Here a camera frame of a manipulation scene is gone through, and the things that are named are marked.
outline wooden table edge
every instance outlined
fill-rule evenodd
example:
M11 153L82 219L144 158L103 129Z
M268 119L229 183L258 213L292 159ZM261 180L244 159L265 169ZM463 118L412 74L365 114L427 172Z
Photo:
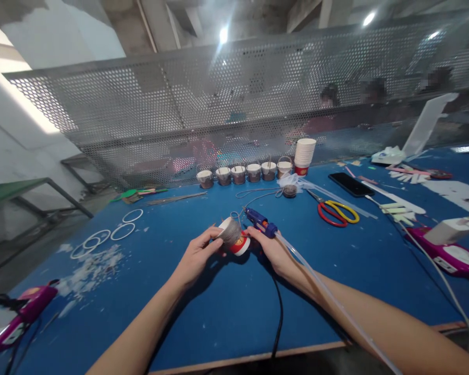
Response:
M440 324L438 326L432 326L432 328L436 331L448 331L452 329L465 328L465 327L466 325L465 325L465 322L463 321L445 323L445 324ZM300 348L287 349L284 351L278 351L276 353L276 356L285 357L285 356L291 356L291 355L296 355L296 354L319 352L323 350L343 347L343 346L350 345L350 344L351 344L350 342L336 341L336 342L331 342L331 343L326 343L326 344L311 345L311 346L305 346L305 347L300 347ZM172 375L172 374L180 374L180 373L191 372L191 371L210 370L212 368L238 365L241 363L255 362L258 360L264 360L264 359L270 359L270 358L271 358L271 353L262 353L262 354L255 354L251 356L244 356L240 358L222 359L222 360L218 360L214 362L206 362L206 363L202 363L198 365L190 365L190 366L176 367L176 368L167 369L167 370L152 371L152 372L149 372L149 375Z

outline red and yellow scissors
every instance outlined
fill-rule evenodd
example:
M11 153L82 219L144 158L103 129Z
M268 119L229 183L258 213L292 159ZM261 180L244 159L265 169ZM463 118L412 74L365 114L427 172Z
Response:
M327 223L329 223L330 225L333 225L333 226L339 227L339 228L345 228L348 225L348 223L356 224L360 220L360 217L358 216L356 211L353 210L351 207L343 205L342 203L339 203L339 202L326 201L323 198L317 196L315 193L313 193L309 189L306 189L306 190L313 198L315 198L318 201L318 214L319 214L319 216L323 220L325 220ZM349 217L347 217L341 211L341 209L339 207L349 211L353 215L354 219L350 219ZM332 215L337 220L339 220L339 222L335 222L335 221L332 221L329 218L327 218L325 216L325 214L323 213L323 210L326 211L328 214Z

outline pink device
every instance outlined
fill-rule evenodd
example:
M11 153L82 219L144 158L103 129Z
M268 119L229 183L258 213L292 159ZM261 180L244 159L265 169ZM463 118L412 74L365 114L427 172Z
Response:
M431 259L452 276L469 277L469 250L459 244L435 245L424 238L432 228L407 228ZM410 236L405 236L413 243Z
M27 324L32 324L56 296L57 289L51 286L38 286L29 288L17 299L26 304L19 310L21 315L17 315L11 310L1 310L2 316L7 317L10 313L15 316L5 324L0 324L0 351L11 347Z

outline hand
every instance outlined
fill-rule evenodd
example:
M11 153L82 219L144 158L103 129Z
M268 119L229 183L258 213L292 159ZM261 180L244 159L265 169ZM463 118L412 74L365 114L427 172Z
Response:
M209 243L221 232L220 228L210 227L199 237L191 240L176 270L170 277L170 281L180 288L192 286L205 268L207 260L223 244L222 239L216 239Z
M300 264L277 238L270 239L254 227L248 227L246 232L261 244L264 254L266 254L278 275L292 282L296 272L302 272Z

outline forearm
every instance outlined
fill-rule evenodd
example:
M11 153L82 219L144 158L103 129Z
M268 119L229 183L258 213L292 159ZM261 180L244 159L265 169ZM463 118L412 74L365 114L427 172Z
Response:
M87 375L144 374L183 290L183 286L169 280L90 368Z
M426 324L370 295L318 274L347 312L405 374L469 374L469 354ZM372 349L302 266L288 281L326 310L364 349Z

